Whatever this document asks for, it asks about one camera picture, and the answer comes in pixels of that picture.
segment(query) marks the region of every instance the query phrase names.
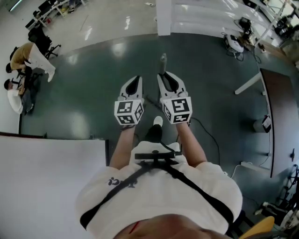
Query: black pants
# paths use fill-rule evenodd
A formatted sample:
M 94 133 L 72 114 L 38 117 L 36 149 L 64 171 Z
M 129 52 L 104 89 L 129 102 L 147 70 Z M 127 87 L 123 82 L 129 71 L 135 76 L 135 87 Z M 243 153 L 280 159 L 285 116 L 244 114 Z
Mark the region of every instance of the black pants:
M 162 139 L 162 128 L 160 125 L 153 125 L 149 131 L 147 132 L 146 136 L 144 137 L 143 141 L 148 141 L 152 143 L 160 143 Z

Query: person in tan jacket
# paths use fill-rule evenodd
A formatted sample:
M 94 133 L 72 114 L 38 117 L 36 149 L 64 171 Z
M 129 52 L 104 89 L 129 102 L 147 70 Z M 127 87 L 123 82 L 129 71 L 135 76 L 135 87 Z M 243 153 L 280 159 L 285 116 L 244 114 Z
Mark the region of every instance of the person in tan jacket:
M 41 68 L 45 73 L 49 74 L 48 82 L 50 82 L 55 74 L 55 67 L 43 56 L 37 46 L 28 42 L 20 46 L 12 55 L 10 63 L 6 66 L 6 72 L 13 70 L 25 70 L 26 67 Z

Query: white sneaker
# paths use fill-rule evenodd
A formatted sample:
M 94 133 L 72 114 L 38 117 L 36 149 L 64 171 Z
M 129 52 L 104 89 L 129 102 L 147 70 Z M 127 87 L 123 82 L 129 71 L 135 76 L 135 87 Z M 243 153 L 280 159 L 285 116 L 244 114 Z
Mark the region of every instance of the white sneaker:
M 268 202 L 263 202 L 264 207 L 268 207 L 269 203 Z
M 50 82 L 52 79 L 53 79 L 53 76 L 55 74 L 55 71 L 54 72 L 51 72 L 49 73 L 49 78 L 48 78 L 48 82 Z
M 27 113 L 33 109 L 33 106 L 34 106 L 34 104 L 31 104 L 31 108 L 30 108 L 30 110 L 27 111 Z
M 162 127 L 162 125 L 163 125 L 163 119 L 162 119 L 162 117 L 161 116 L 155 117 L 153 125 L 159 125 L 159 126 Z

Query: white table leg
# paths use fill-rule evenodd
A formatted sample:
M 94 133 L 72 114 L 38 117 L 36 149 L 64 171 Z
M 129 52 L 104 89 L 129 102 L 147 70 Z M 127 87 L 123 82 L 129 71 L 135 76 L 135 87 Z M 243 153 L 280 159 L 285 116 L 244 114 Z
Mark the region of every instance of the white table leg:
M 262 78 L 261 73 L 257 73 L 253 78 L 247 81 L 244 85 L 242 85 L 239 89 L 235 91 L 235 94 L 238 95 L 247 88 L 251 87 L 254 83 L 258 82 Z
M 45 28 L 47 28 L 47 25 L 46 25 L 42 20 L 38 19 L 38 21 L 39 21 Z
M 62 11 L 59 9 L 59 7 L 56 6 L 55 8 L 56 8 L 56 10 L 60 13 L 60 15 L 62 15 L 62 17 L 64 17 L 64 14 L 63 14 Z
M 171 0 L 156 0 L 158 35 L 170 35 L 171 33 Z
M 83 0 L 81 0 L 81 2 L 82 2 L 82 4 L 83 4 L 83 6 L 86 6 L 86 3 L 85 3 Z

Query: black harness strap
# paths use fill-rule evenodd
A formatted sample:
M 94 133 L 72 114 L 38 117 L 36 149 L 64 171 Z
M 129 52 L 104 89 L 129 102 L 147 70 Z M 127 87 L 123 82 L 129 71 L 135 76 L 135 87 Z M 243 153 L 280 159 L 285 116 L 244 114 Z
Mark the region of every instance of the black harness strap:
M 84 227 L 86 230 L 87 225 L 90 223 L 90 221 L 93 219 L 94 215 L 98 212 L 99 208 L 106 202 L 108 202 L 111 198 L 113 198 L 120 190 L 124 189 L 125 187 L 129 186 L 130 183 L 133 183 L 137 178 L 139 178 L 141 175 L 145 174 L 146 172 L 150 171 L 150 168 L 147 167 L 141 167 L 139 170 L 137 170 L 135 173 L 133 173 L 130 177 L 126 178 L 124 181 L 122 181 L 120 184 L 118 184 L 115 188 L 113 188 L 106 197 L 101 201 L 98 205 L 96 205 L 94 208 L 91 208 L 87 212 L 85 212 L 81 218 L 80 218 L 80 224 Z
M 87 225 L 90 223 L 90 221 L 93 219 L 95 214 L 98 212 L 99 208 L 109 201 L 112 197 L 114 197 L 120 190 L 124 189 L 125 187 L 129 186 L 131 183 L 133 183 L 137 178 L 139 178 L 141 175 L 151 171 L 152 169 L 161 169 L 169 173 L 173 178 L 179 179 L 189 187 L 196 190 L 198 193 L 202 195 L 204 199 L 206 199 L 212 207 L 214 207 L 228 222 L 228 224 L 232 224 L 234 221 L 234 215 L 232 211 L 221 201 L 218 199 L 208 195 L 205 193 L 200 187 L 198 187 L 195 183 L 193 183 L 191 180 L 189 180 L 182 172 L 174 169 L 169 162 L 153 162 L 152 164 L 147 163 L 140 163 L 141 168 L 137 170 L 135 173 L 133 173 L 130 177 L 122 181 L 120 184 L 118 184 L 115 188 L 113 188 L 106 197 L 100 202 L 98 205 L 93 207 L 92 209 L 85 212 L 81 218 L 80 218 L 80 224 L 86 229 Z

